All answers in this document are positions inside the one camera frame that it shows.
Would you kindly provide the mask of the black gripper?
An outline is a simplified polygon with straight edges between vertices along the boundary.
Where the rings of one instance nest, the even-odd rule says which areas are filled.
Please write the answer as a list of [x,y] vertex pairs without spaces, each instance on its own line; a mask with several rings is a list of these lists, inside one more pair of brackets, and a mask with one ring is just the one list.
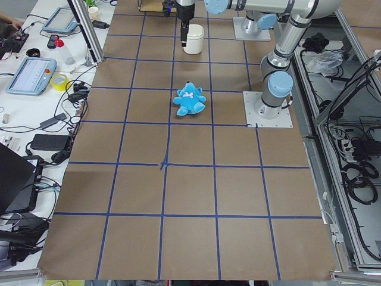
[[181,20],[180,40],[182,47],[187,46],[189,21],[194,18],[195,0],[177,0],[177,17]]

